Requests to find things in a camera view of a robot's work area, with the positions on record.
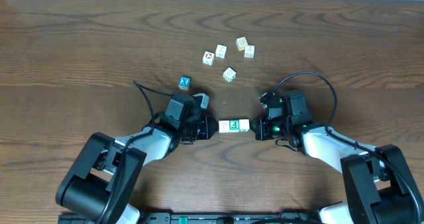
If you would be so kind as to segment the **green Z letter block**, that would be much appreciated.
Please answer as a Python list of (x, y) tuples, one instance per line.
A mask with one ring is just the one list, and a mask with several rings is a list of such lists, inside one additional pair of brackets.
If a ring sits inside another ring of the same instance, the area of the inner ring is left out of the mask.
[(239, 131), (248, 132), (250, 130), (250, 121), (248, 119), (239, 119)]

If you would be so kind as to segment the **wooden block with brown drawing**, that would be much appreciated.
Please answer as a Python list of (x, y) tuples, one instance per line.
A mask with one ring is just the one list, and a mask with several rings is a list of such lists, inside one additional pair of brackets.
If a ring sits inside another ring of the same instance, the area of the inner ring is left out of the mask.
[(229, 121), (219, 121), (219, 132), (220, 133), (229, 133), (230, 132), (230, 122)]

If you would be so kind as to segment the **green E letter block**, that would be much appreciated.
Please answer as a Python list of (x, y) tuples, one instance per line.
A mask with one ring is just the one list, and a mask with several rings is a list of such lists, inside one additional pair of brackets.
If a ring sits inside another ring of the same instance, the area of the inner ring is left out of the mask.
[(230, 120), (229, 121), (229, 132), (238, 133), (240, 131), (240, 121), (239, 120)]

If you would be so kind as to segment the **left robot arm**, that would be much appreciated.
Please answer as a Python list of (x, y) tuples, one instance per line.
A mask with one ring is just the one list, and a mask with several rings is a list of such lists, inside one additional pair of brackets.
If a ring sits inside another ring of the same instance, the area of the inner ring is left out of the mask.
[(92, 223), (119, 223), (144, 165), (219, 129), (205, 111), (179, 121), (164, 113), (155, 117), (159, 123), (126, 137), (93, 133), (60, 183), (56, 203)]

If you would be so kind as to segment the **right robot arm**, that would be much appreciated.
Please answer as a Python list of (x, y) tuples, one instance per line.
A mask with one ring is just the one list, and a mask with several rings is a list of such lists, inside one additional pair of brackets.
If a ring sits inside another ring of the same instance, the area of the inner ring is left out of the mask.
[(362, 144), (307, 113), (250, 121), (221, 121), (222, 133), (252, 130), (257, 140), (284, 140), (286, 147), (318, 159), (343, 175), (347, 201), (318, 211), (322, 223), (422, 223), (423, 198), (402, 151), (395, 145)]

